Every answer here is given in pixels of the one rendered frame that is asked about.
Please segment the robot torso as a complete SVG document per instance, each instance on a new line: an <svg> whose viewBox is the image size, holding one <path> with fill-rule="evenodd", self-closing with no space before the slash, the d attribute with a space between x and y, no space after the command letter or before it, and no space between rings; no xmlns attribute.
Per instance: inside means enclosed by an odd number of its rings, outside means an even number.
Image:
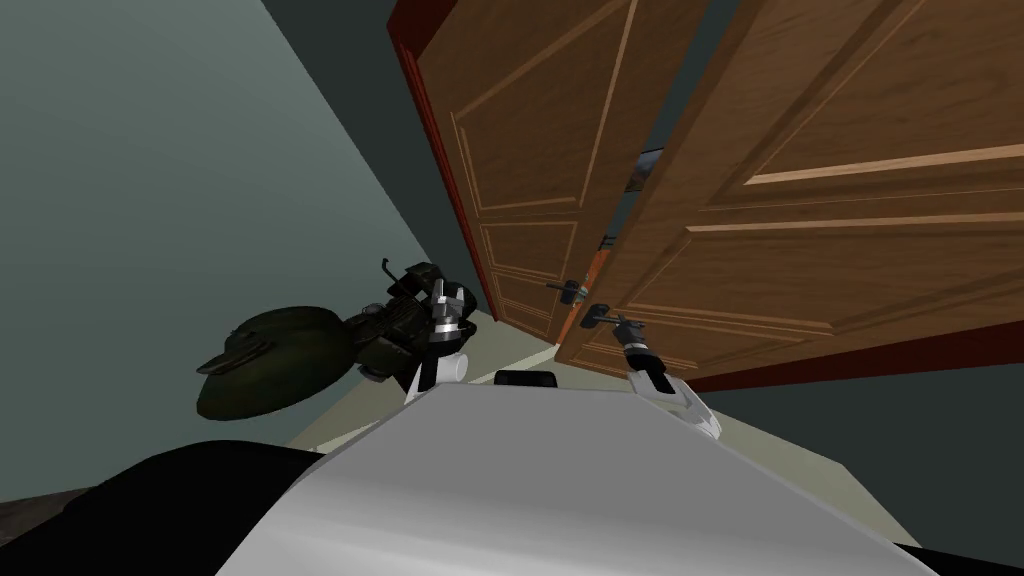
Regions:
<svg viewBox="0 0 1024 576"><path fill-rule="evenodd" d="M324 455L215 576L938 576L624 390L439 384Z"/></svg>

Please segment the dark green motorcycle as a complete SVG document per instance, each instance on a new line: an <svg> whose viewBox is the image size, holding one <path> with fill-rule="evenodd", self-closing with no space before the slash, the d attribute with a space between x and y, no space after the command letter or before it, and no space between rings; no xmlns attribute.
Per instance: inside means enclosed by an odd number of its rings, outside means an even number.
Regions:
<svg viewBox="0 0 1024 576"><path fill-rule="evenodd" d="M477 326L475 294L429 262L393 278L383 303L343 319L318 306L289 306L257 314L230 332L220 354L198 368L205 380L199 416L233 421L298 404L338 382L352 368L373 382L394 380L402 392L424 390L417 372L430 352L431 293L437 279L451 299L465 292L466 308L447 352L458 353Z"/></svg>

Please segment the brown wooden door leaf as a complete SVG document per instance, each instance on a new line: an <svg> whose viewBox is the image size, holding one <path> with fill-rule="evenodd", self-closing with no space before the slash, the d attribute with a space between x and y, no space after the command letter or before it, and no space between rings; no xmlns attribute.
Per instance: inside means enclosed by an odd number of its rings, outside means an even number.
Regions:
<svg viewBox="0 0 1024 576"><path fill-rule="evenodd" d="M739 0L588 300L696 390L1024 362L1024 0Z"/></svg>
<svg viewBox="0 0 1024 576"><path fill-rule="evenodd" d="M555 343L711 0L397 0L387 29L490 316Z"/></svg>

